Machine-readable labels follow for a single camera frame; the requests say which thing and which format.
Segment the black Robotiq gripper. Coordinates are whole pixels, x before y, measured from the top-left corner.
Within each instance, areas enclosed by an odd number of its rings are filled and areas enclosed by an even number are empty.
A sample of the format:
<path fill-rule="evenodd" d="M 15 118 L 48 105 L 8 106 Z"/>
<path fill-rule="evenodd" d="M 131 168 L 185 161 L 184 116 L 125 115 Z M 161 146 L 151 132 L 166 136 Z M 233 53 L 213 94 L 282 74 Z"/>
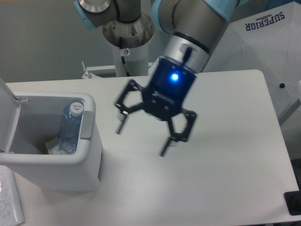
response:
<path fill-rule="evenodd" d="M 136 80 L 129 80 L 114 103 L 114 106 L 119 110 L 120 120 L 116 134 L 121 134 L 130 114 L 143 109 L 146 113 L 166 121 L 168 124 L 170 136 L 167 137 L 160 151 L 159 155 L 161 157 L 164 157 L 172 142 L 187 142 L 197 118 L 197 113 L 182 108 L 182 103 L 195 79 L 195 74 L 165 58 L 161 58 L 149 84 L 145 88 L 138 84 Z M 137 91 L 142 93 L 143 101 L 136 104 L 126 103 L 129 94 Z M 179 113 L 183 114 L 187 121 L 181 133 L 174 131 L 172 121 L 172 117 Z"/>

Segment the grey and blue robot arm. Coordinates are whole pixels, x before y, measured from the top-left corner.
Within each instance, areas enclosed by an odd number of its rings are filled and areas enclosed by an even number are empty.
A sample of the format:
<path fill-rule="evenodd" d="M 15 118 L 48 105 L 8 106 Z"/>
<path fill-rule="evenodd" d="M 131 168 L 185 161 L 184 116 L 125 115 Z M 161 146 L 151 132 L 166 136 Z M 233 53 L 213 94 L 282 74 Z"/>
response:
<path fill-rule="evenodd" d="M 172 142 L 187 142 L 196 113 L 182 104 L 196 75 L 203 71 L 240 0 L 156 0 L 151 16 L 138 0 L 76 0 L 74 6 L 89 29 L 102 27 L 107 41 L 119 51 L 117 70 L 131 77 L 129 57 L 146 45 L 155 29 L 171 35 L 146 86 L 130 79 L 115 102 L 121 122 L 139 110 L 168 124 Z"/>

